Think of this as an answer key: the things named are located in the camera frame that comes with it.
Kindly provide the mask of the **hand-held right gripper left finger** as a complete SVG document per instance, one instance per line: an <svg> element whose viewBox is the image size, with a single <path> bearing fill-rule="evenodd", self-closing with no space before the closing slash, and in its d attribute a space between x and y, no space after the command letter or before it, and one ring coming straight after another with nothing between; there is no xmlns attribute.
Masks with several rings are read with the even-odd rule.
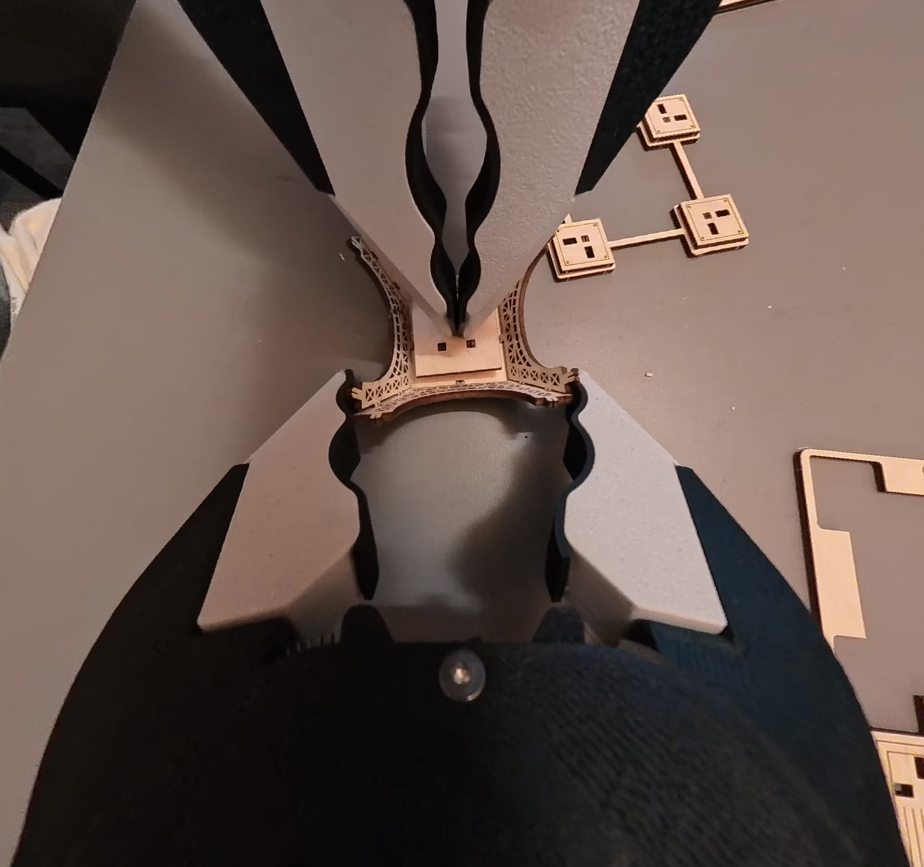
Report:
<svg viewBox="0 0 924 867"><path fill-rule="evenodd" d="M369 504L353 480L360 453L355 378L334 374L251 457L199 626L283 619L303 640L336 640L375 594Z"/></svg>

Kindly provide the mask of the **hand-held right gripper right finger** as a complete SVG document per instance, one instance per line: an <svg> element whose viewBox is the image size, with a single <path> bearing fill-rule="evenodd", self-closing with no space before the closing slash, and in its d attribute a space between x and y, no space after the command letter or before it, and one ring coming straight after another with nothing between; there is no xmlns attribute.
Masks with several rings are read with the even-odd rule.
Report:
<svg viewBox="0 0 924 867"><path fill-rule="evenodd" d="M553 602L616 645L639 621L725 629L672 456L589 373L570 386L564 466L546 556Z"/></svg>

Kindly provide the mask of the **black chair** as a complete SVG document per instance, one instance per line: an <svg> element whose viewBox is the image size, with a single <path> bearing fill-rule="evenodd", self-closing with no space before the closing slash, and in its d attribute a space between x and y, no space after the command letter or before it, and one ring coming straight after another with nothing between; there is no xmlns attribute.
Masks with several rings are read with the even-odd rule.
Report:
<svg viewBox="0 0 924 867"><path fill-rule="evenodd" d="M28 115L75 158L136 0L1 0L2 151L56 187L14 148Z"/></svg>

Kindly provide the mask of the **wooden tower model section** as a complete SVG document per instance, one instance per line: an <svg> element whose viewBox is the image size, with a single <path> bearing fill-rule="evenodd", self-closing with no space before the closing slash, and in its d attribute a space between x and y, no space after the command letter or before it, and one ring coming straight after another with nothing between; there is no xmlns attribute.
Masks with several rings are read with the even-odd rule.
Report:
<svg viewBox="0 0 924 867"><path fill-rule="evenodd" d="M543 365L528 346L524 314L531 269L471 337L442 335L363 238L352 236L350 243L385 295L393 339L381 377L351 389L356 417L384 422L425 403L458 399L524 399L539 407L571 400L578 371Z"/></svg>

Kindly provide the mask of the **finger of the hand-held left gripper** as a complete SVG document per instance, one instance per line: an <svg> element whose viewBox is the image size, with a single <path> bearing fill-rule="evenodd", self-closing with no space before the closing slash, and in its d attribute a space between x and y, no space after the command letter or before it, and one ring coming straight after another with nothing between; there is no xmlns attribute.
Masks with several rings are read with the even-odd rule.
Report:
<svg viewBox="0 0 924 867"><path fill-rule="evenodd" d="M640 2L469 0L470 93L487 145L466 202L466 326L499 306L568 214Z"/></svg>
<svg viewBox="0 0 924 867"><path fill-rule="evenodd" d="M423 145L434 0L260 0L335 203L440 327L455 327L446 203Z"/></svg>

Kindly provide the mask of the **white cloth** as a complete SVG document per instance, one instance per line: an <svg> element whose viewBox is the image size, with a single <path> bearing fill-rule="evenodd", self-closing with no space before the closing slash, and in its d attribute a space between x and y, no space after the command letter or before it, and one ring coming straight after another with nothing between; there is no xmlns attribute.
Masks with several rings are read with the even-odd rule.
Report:
<svg viewBox="0 0 924 867"><path fill-rule="evenodd" d="M12 295L23 298L39 263L61 198L43 201L18 213L1 228L1 265Z"/></svg>

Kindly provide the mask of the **wooden four-foot base frame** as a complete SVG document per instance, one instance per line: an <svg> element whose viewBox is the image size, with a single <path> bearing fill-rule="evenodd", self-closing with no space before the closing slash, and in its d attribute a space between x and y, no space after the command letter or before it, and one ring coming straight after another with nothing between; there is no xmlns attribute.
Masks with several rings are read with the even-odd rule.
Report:
<svg viewBox="0 0 924 867"><path fill-rule="evenodd" d="M672 209L675 226L643 235L609 240L603 221L581 221L567 216L550 237L545 253L557 281L605 275L616 269L616 253L678 240L690 257L739 250L749 243L749 231L728 193L707 195L687 155L701 127L684 94L656 99L645 112L637 131L647 151L667 150L687 188L687 198Z"/></svg>

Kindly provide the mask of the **wooden puzzle sheet with slots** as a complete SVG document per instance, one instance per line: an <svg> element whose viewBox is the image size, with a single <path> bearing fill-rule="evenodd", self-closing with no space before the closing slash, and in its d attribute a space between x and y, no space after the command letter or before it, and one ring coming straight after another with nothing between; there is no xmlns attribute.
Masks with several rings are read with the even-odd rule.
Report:
<svg viewBox="0 0 924 867"><path fill-rule="evenodd" d="M912 866L923 865L923 737L872 730L899 832Z"/></svg>

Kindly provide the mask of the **empty wooden puzzle frame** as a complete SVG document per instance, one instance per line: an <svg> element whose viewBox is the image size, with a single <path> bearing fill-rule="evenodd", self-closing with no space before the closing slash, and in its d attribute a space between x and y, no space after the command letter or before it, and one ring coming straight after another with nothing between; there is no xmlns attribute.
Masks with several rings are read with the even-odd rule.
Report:
<svg viewBox="0 0 924 867"><path fill-rule="evenodd" d="M923 461L812 447L795 454L814 614L824 639L834 648L837 638L865 640L867 631L851 535L825 527L819 520L812 467L816 459L865 464L872 468L881 492L910 497L923 496Z"/></svg>

